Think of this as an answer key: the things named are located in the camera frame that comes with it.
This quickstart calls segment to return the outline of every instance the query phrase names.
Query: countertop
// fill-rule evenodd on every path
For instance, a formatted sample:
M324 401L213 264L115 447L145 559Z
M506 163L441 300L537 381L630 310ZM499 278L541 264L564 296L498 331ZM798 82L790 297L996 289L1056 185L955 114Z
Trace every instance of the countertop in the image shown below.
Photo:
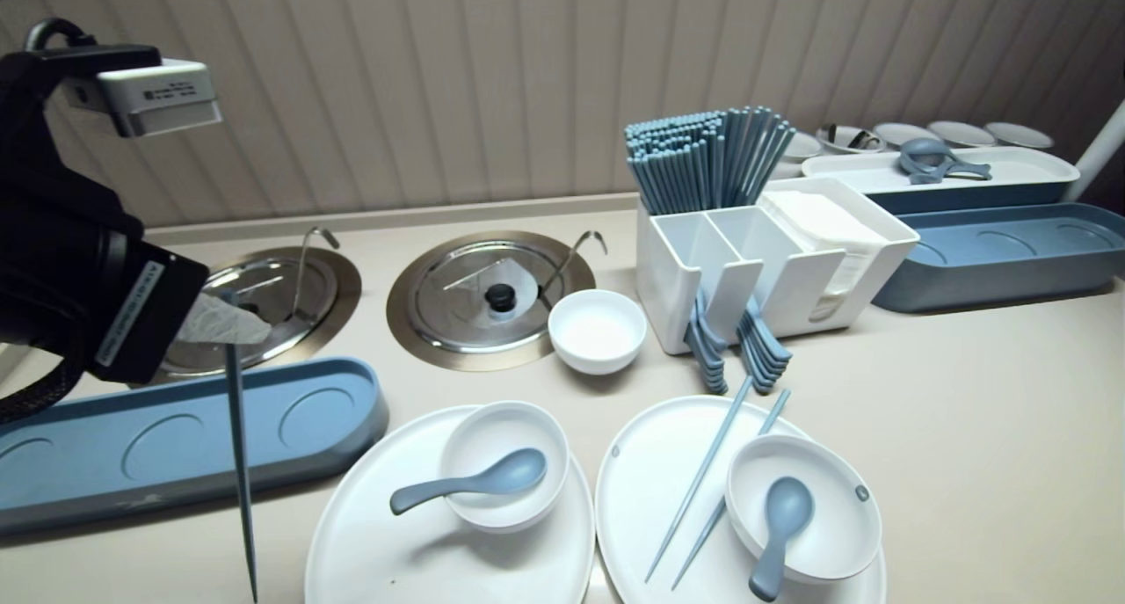
M615 200L621 205L628 204ZM559 215L568 207L583 211ZM448 406L531 400L566 427L594 485L627 421L659 400L704 391L690 357L665 355L649 334L637 363L614 377L578 376L555 355L507 371L444 371L395 343L385 307L395 277L421 252L494 228L568 244L596 228L610 254L592 246L583 256L598 287L636 298L634 211L596 207L591 200L450 211L449 219L442 211L294 219L180 228L155 238L181 241L172 246L180 254L219 263L299 242L260 236L266 232L333 227L363 292L350 323L317 355L372 364L392 431ZM1118 282L1100 296L935 316L868 307L847 331L785 341L794 359L778 384L793 390L784 416L846 457L871 485L892 602L1125 602L1123 328ZM3 393L48 363L42 354L25 360ZM734 352L727 370L731 380L742 375ZM88 377L72 396L120 388ZM772 399L749 404L768 408ZM255 496L261 602L304 600L308 546L338 483ZM12 603L250 602L233 499L0 541L0 598ZM597 564L585 601L616 601Z

